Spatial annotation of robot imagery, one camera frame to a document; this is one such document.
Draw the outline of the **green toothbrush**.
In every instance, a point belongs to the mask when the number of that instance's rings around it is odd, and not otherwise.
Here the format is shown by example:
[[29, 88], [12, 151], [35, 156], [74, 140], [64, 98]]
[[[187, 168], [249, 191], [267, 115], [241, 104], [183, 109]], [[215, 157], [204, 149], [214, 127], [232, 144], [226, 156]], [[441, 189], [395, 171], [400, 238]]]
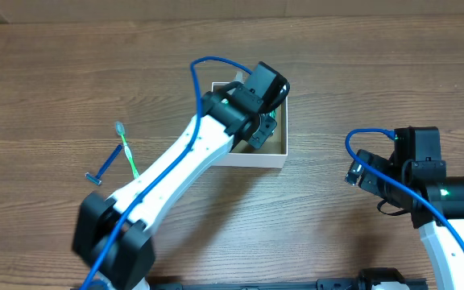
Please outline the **green toothbrush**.
[[120, 122], [120, 121], [117, 121], [115, 123], [115, 130], [116, 130], [116, 133], [117, 135], [121, 138], [122, 140], [122, 145], [123, 145], [123, 148], [124, 148], [124, 151], [125, 151], [125, 156], [130, 164], [130, 168], [131, 168], [131, 171], [132, 171], [132, 174], [133, 174], [133, 177], [135, 179], [137, 179], [139, 177], [139, 172], [136, 168], [136, 165], [135, 165], [135, 162], [134, 162], [134, 158], [133, 158], [133, 155], [132, 155], [132, 152], [131, 152], [131, 149], [128, 145], [128, 142], [126, 141], [126, 131], [125, 131], [125, 127], [124, 125]]

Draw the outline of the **clear plastic bottle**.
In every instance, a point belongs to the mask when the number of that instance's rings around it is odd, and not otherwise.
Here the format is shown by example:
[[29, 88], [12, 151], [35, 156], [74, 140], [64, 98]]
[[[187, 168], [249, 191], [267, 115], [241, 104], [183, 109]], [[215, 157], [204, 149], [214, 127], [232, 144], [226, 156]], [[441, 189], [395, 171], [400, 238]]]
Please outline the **clear plastic bottle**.
[[234, 80], [243, 83], [243, 82], [244, 82], [243, 72], [237, 71], [237, 72], [236, 72], [236, 75], [235, 75], [235, 77], [234, 77]]

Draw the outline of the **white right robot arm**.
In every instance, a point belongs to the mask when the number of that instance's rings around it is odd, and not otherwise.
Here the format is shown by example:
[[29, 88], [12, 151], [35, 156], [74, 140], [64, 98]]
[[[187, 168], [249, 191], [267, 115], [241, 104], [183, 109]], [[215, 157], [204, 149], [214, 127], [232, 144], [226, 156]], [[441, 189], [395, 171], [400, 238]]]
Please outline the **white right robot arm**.
[[353, 151], [352, 130], [345, 139], [353, 162], [346, 182], [410, 214], [440, 289], [464, 289], [464, 176], [448, 176], [435, 126], [382, 129], [394, 143], [387, 159]]

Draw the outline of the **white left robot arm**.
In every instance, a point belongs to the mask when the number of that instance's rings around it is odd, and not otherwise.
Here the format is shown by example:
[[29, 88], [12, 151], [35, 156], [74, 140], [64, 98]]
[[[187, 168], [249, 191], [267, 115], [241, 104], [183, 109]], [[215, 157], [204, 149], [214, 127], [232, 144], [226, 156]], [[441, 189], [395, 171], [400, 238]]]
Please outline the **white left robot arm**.
[[241, 141], [255, 149], [277, 127], [270, 113], [286, 99], [289, 81], [264, 62], [248, 77], [214, 92], [202, 93], [194, 60], [196, 113], [182, 135], [145, 172], [109, 197], [90, 193], [79, 208], [72, 250], [89, 267], [81, 288], [146, 288], [155, 262], [152, 237], [168, 211], [209, 167]]

